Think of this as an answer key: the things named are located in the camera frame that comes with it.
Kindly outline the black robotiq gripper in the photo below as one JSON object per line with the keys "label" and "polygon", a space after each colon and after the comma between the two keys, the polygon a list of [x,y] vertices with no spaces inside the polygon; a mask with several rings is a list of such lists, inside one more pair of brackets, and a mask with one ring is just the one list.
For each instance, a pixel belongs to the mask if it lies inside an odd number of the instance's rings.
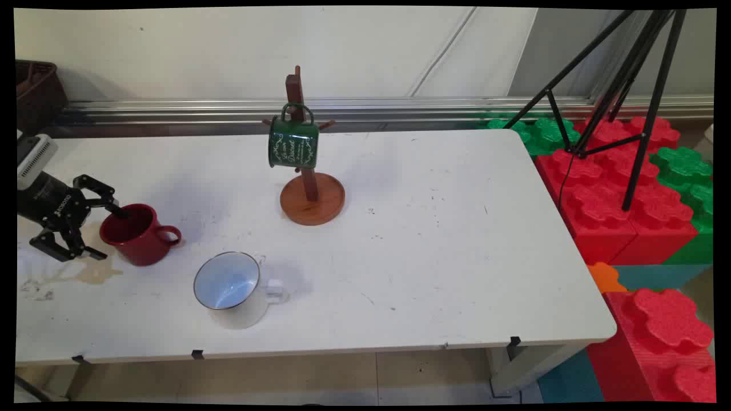
{"label": "black robotiq gripper", "polygon": [[[83,190],[99,198],[86,199]],[[104,208],[113,216],[128,219],[130,213],[119,206],[115,190],[89,175],[79,175],[68,186],[47,172],[41,172],[28,189],[17,192],[17,214],[41,227],[29,244],[60,262],[90,257],[105,260],[108,254],[89,247],[81,237],[92,208]]]}

